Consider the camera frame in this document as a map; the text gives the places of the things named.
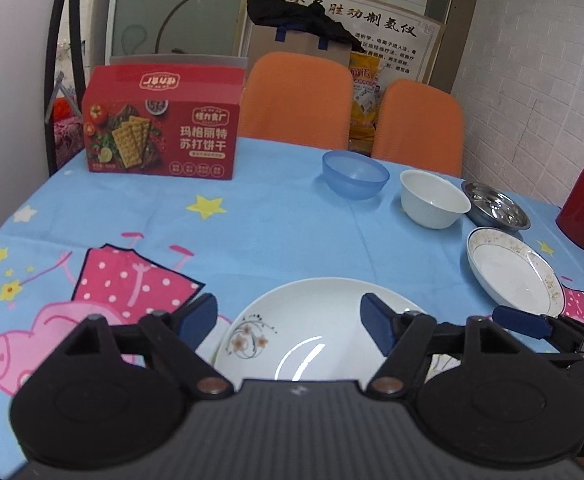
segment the blue plastic bowl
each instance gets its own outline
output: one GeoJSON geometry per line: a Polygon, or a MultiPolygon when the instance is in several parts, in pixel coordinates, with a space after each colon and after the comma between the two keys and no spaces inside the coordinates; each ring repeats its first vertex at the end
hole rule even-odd
{"type": "Polygon", "coordinates": [[[335,150],[323,155],[323,177],[337,195],[350,200],[365,200],[383,189],[390,173],[373,158],[335,150]]]}

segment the white brick wall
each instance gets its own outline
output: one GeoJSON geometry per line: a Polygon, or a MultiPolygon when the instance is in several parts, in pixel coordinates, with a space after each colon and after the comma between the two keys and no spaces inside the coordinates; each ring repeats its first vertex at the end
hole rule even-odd
{"type": "Polygon", "coordinates": [[[463,176],[562,205],[584,166],[584,0],[477,0],[463,176]]]}

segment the blue strap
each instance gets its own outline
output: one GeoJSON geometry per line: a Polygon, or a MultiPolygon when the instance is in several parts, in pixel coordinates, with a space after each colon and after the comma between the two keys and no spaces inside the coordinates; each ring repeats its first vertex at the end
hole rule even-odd
{"type": "Polygon", "coordinates": [[[388,307],[376,294],[363,295],[360,303],[361,324],[365,327],[379,349],[387,357],[396,341],[392,332],[392,320],[398,314],[388,307]]]}
{"type": "Polygon", "coordinates": [[[179,339],[192,350],[196,350],[208,334],[212,332],[216,325],[217,315],[218,305],[216,298],[210,295],[206,301],[199,304],[197,308],[181,320],[181,326],[176,331],[179,339]]]}
{"type": "MultiPolygon", "coordinates": [[[[298,30],[299,32],[307,32],[306,28],[303,25],[299,25],[298,23],[284,23],[283,25],[279,25],[277,27],[277,33],[274,36],[274,41],[280,41],[281,43],[285,43],[286,33],[288,30],[298,30]]],[[[328,39],[319,38],[318,48],[319,50],[328,50],[328,39]]]]}
{"type": "Polygon", "coordinates": [[[508,306],[498,306],[492,312],[493,322],[503,328],[535,339],[552,335],[552,327],[543,316],[536,316],[508,306]]]}

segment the pink polka dot pattern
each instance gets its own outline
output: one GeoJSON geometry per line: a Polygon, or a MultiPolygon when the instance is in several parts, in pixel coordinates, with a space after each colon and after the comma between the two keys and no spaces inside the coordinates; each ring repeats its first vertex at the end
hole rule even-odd
{"type": "Polygon", "coordinates": [[[150,309],[174,311],[202,284],[157,266],[133,250],[105,245],[90,249],[72,299],[86,296],[136,323],[150,309]]]}
{"type": "Polygon", "coordinates": [[[562,314],[584,323],[584,292],[565,285],[562,287],[565,295],[565,306],[562,314]]]}

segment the black cloth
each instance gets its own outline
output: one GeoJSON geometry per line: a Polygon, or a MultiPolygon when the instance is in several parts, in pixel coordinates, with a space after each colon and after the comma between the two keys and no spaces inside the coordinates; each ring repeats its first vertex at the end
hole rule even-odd
{"type": "Polygon", "coordinates": [[[350,44],[355,52],[365,52],[361,42],[352,36],[339,22],[325,15],[325,8],[319,2],[308,6],[285,0],[248,0],[248,16],[255,25],[280,27],[296,25],[320,38],[338,43],[350,44]]]}

